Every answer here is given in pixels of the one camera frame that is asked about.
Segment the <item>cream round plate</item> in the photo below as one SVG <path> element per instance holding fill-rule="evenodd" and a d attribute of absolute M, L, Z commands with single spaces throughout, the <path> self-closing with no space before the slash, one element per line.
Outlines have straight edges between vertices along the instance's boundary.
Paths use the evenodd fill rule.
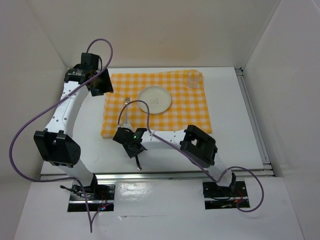
<path fill-rule="evenodd" d="M 138 100 L 145 102 L 149 107 L 150 114 L 161 114 L 169 109 L 172 103 L 172 96 L 169 91 L 160 86 L 148 86 L 144 88 L 137 97 Z M 147 107 L 144 103 L 138 102 L 138 107 L 147 112 Z"/>

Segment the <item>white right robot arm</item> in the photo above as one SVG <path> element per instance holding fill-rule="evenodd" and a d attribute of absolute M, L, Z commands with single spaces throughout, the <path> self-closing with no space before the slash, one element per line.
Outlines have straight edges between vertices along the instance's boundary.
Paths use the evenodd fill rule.
<path fill-rule="evenodd" d="M 148 150 L 177 150 L 192 164 L 204 170 L 205 174 L 209 174 L 223 196 L 230 196 L 236 189 L 236 176 L 228 170 L 218 155 L 216 140 L 195 125 L 175 131 L 147 128 L 137 128 L 133 131 L 124 124 L 117 128 L 112 140 L 121 144 L 130 158 Z"/>

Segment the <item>clear plastic cup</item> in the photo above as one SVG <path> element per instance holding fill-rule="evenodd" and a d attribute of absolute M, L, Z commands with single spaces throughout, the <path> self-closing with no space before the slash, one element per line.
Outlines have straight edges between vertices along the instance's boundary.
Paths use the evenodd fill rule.
<path fill-rule="evenodd" d="M 198 89 L 203 78 L 202 74 L 195 69 L 187 72 L 187 87 L 190 89 Z"/>

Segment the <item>silver table knife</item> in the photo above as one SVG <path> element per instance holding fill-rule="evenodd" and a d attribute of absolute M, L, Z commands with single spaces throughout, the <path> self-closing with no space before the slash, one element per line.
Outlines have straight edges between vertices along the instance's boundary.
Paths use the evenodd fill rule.
<path fill-rule="evenodd" d="M 141 164 L 140 164 L 140 161 L 139 161 L 139 158 L 138 158 L 137 155 L 135 156 L 135 162 L 136 162 L 137 170 L 138 170 L 138 171 L 141 171 L 141 170 L 142 170 L 142 166 L 141 166 Z"/>

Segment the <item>yellow white checkered cloth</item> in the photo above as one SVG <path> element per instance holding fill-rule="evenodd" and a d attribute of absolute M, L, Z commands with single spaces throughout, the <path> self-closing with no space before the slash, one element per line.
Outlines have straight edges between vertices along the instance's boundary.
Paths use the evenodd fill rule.
<path fill-rule="evenodd" d="M 187 86 L 188 70 L 156 73 L 114 73 L 111 76 L 113 92 L 106 93 L 101 136 L 112 138 L 118 124 L 124 121 L 120 114 L 125 98 L 136 101 L 139 93 L 151 86 L 165 88 L 171 95 L 171 105 L 163 113 L 151 114 L 149 125 L 152 130 L 175 131 L 195 125 L 210 134 L 212 126 L 208 111 L 204 81 L 201 78 L 197 88 Z"/>

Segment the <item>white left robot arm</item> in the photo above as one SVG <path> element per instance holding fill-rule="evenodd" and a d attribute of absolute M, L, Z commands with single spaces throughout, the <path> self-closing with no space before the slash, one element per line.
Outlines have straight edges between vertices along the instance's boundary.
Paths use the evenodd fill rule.
<path fill-rule="evenodd" d="M 99 193 L 98 180 L 81 161 L 81 147 L 73 140 L 73 130 L 80 107 L 87 97 L 112 92 L 107 69 L 102 69 L 101 58 L 83 52 L 81 62 L 70 68 L 64 76 L 62 103 L 43 131 L 36 131 L 33 139 L 42 159 L 60 168 L 69 177 L 82 183 L 81 194 L 88 200 Z"/>

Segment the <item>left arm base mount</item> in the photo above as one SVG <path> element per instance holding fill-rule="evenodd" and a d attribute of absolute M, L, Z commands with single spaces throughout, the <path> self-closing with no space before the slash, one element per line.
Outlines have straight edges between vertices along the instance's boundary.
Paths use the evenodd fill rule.
<path fill-rule="evenodd" d="M 60 185 L 60 188 L 69 191 L 69 201 L 67 211 L 70 213 L 86 212 L 86 202 L 84 193 L 79 186 L 73 184 L 72 187 L 66 187 Z M 114 199 L 115 199 L 114 183 L 107 183 L 98 186 L 97 192 L 87 192 L 87 203 L 90 212 L 96 212 L 100 210 L 102 212 L 114 211 Z"/>

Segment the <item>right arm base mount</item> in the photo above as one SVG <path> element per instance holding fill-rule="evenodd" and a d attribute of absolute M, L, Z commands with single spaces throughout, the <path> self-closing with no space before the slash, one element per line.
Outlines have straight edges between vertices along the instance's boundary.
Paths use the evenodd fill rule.
<path fill-rule="evenodd" d="M 235 182 L 235 188 L 220 187 L 214 182 L 203 182 L 204 206 L 206 210 L 250 208 L 246 184 L 243 180 Z"/>

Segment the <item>silver fork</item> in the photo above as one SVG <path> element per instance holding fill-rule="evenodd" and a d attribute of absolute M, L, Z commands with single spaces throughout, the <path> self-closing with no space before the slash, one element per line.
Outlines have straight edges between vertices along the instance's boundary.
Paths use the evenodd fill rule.
<path fill-rule="evenodd" d="M 125 110 L 124 110 L 124 121 L 123 123 L 126 124 L 128 122 L 128 104 L 130 103 L 131 98 L 127 96 L 124 100 L 125 103 Z"/>

